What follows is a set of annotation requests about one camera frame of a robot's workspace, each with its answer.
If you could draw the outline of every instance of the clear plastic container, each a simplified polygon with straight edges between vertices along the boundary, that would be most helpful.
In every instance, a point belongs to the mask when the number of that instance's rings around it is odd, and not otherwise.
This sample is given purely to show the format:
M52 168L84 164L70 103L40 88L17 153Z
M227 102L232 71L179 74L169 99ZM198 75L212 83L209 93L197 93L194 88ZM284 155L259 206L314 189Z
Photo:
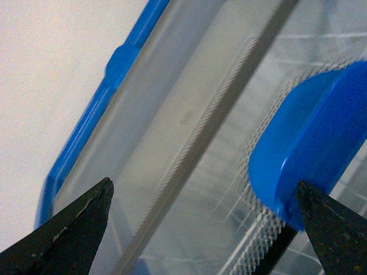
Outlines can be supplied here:
M53 204L57 213L105 176L114 181L110 219L91 274L113 274L205 108L275 5L169 3ZM139 264L149 274L242 274L233 268L239 258L251 266L261 259L283 223L253 196L248 156L287 87L313 68L367 54L366 12L363 1L300 2L142 253ZM349 182L367 170L350 167L341 183L349 187L337 185L334 195L366 215L367 190ZM299 261L306 260L300 271ZM320 270L300 234L273 274Z

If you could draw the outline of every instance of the textured plastic strip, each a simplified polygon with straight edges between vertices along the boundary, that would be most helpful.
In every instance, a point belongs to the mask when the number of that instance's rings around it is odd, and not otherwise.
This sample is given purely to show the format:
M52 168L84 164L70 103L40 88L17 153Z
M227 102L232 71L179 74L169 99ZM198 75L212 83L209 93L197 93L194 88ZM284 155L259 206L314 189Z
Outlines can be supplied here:
M113 53L102 82L46 177L36 228L51 216L51 205L57 192L168 3L169 0L149 0L125 43Z
M329 194L367 137L367 62L318 74L285 98L249 162L256 196L302 230L295 189Z
M171 171L167 173L167 181L159 197L119 260L113 274L129 274L131 268L135 266L141 252L174 203L296 4L297 0L280 1L255 35L245 55L239 60L236 73L231 74L231 77L224 81L223 86L212 98L174 161Z

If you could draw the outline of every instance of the blue lid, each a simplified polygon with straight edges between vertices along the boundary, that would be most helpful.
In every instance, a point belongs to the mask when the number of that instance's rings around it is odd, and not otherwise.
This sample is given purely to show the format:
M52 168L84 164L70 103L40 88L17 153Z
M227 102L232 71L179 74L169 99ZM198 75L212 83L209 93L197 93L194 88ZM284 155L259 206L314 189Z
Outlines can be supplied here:
M295 198L303 180L329 194L367 138L367 62L321 73L285 98L249 160L263 204L303 229Z
M113 53L102 82L45 180L35 228L52 216L52 202L57 192L168 3L169 0L149 0L125 43Z

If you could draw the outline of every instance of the blue plastic clip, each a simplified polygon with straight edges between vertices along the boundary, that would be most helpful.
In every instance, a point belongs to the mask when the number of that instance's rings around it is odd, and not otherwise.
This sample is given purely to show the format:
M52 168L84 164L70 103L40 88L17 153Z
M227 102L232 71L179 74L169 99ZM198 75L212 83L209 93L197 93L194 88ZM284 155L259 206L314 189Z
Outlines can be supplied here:
M367 62L360 61L290 92L250 157L250 183L263 204L303 230L299 181L329 194L366 138Z

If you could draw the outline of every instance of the white wall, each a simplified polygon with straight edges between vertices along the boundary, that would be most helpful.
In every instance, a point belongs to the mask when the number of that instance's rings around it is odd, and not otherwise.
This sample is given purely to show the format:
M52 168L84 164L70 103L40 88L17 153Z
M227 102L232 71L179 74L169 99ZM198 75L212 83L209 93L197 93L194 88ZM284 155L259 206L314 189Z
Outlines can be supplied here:
M32 231L44 179L146 3L0 1L0 251Z

